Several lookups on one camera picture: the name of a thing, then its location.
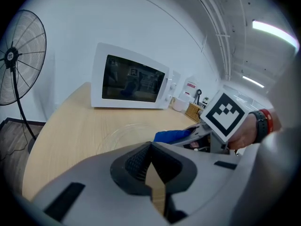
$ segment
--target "qr-like tag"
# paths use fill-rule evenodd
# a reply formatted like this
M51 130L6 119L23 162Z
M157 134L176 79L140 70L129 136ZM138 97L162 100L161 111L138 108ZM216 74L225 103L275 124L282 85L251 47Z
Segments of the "qr-like tag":
M248 111L227 91L221 89L201 114L201 119L224 141L240 127Z

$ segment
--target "power cord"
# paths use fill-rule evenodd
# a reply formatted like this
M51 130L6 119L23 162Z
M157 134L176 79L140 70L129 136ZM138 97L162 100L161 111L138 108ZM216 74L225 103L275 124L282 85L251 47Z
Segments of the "power cord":
M25 135L25 130L24 130L24 124L23 123L22 123L22 128L23 128L23 134L24 134L25 139L26 139L25 146L22 149L15 149L11 153L6 153L5 156L3 157L3 159L1 159L2 155L1 155L1 151L0 151L0 161L3 161L6 158L6 156L11 156L11 154L13 154L14 152L19 152L19 151L25 150L26 146L28 145L28 140L27 140L27 137Z

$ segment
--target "microwave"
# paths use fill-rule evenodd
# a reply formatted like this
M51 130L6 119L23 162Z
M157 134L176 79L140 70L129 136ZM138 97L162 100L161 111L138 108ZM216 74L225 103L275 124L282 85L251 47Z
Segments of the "microwave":
M91 81L93 107L166 109L180 74L144 55L98 43Z

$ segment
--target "black smartwatch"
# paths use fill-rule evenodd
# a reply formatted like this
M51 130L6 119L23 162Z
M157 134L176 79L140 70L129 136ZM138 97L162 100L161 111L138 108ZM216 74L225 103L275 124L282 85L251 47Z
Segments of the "black smartwatch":
M249 114L254 114L257 119L257 136L253 143L260 143L268 134L268 119L262 111L252 111Z

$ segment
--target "fan base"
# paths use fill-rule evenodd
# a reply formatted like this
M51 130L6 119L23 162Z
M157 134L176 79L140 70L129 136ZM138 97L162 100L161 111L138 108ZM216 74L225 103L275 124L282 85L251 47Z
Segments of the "fan base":
M28 151L29 154L30 154L30 152L32 151L32 148L33 148L33 145L34 145L35 142L36 142L36 141L32 138L32 139L30 140L30 142L28 143L27 151Z

